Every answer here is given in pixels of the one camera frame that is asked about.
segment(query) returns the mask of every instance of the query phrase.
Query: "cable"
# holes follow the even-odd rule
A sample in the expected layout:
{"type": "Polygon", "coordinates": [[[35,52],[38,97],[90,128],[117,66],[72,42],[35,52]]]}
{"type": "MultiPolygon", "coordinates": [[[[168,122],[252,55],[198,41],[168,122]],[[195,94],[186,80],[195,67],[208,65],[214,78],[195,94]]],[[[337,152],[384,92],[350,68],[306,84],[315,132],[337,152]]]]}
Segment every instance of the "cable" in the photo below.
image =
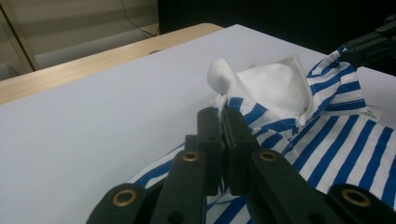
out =
{"type": "Polygon", "coordinates": [[[155,34],[151,34],[151,33],[147,32],[147,31],[142,30],[140,27],[138,27],[138,26],[137,26],[133,21],[131,21],[131,20],[128,18],[128,16],[126,15],[126,9],[125,9],[125,4],[124,4],[123,0],[121,0],[121,3],[122,3],[122,9],[123,9],[123,14],[124,14],[125,19],[126,19],[129,23],[131,23],[136,29],[138,29],[140,32],[142,32],[143,36],[144,36],[146,39],[149,38],[147,35],[150,35],[150,37],[154,37],[154,36],[156,36],[156,35],[158,34],[158,32],[160,31],[160,27],[158,27],[158,29],[157,29],[157,31],[155,32],[155,34]]]}

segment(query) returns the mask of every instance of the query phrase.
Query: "blue and white striped fabric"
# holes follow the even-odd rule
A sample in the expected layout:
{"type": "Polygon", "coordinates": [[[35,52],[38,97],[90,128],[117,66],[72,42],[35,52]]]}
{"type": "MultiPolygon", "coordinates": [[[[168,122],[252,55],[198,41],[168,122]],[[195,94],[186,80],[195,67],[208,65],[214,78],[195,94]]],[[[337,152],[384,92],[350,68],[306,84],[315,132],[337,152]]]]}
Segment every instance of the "blue and white striped fabric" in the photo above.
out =
{"type": "MultiPolygon", "coordinates": [[[[282,153],[312,187],[326,193],[334,184],[349,183],[368,189],[395,208],[395,132],[358,114],[365,109],[361,87],[354,68],[339,62],[340,52],[342,49],[304,76],[307,88],[302,91],[308,91],[309,101],[299,116],[274,113],[255,101],[251,90],[240,96],[238,91],[220,94],[211,103],[218,111],[224,104],[240,111],[261,147],[282,153]]],[[[246,84],[238,77],[232,82],[236,82],[234,90],[246,84]]],[[[182,149],[174,149],[128,182],[148,188],[166,176],[173,157],[182,149]]],[[[251,223],[246,198],[229,193],[209,197],[207,223],[251,223]]]]}

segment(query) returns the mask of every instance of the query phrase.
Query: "folded fabric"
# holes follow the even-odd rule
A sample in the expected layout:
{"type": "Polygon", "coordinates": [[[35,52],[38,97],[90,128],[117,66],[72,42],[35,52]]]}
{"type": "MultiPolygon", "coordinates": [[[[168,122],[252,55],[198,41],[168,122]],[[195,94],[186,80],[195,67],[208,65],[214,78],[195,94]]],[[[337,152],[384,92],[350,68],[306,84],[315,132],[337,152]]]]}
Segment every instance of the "folded fabric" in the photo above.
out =
{"type": "MultiPolygon", "coordinates": [[[[339,49],[308,75],[296,56],[235,73],[216,60],[208,83],[219,93],[211,104],[240,111],[261,147],[282,153],[314,188],[349,183],[368,189],[395,208],[396,136],[391,128],[360,116],[365,111],[354,68],[339,49]]],[[[152,163],[128,182],[146,188],[167,175],[183,146],[152,163]]],[[[249,223],[245,197],[210,197],[208,223],[249,223]]]]}

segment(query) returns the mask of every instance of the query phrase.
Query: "clothing tag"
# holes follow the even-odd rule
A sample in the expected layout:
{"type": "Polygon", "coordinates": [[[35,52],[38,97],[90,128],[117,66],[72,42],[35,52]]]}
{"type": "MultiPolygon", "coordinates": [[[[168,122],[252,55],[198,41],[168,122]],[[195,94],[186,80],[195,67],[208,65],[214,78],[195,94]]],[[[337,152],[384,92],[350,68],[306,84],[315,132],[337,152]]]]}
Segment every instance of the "clothing tag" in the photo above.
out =
{"type": "Polygon", "coordinates": [[[367,105],[367,112],[363,112],[361,115],[378,122],[381,118],[382,112],[376,105],[367,105]]]}

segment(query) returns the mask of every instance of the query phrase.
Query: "white tabletop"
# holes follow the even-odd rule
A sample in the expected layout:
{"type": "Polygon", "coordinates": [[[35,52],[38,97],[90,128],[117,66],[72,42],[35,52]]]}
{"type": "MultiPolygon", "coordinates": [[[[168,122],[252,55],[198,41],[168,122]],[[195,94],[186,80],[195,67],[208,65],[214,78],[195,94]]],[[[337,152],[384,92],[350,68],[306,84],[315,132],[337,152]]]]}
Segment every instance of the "white tabletop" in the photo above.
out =
{"type": "MultiPolygon", "coordinates": [[[[323,55],[235,25],[89,77],[0,105],[0,223],[84,223],[112,187],[196,133],[215,95],[212,62],[235,71],[323,55]]],[[[396,127],[396,78],[360,68],[363,95],[396,127]]]]}

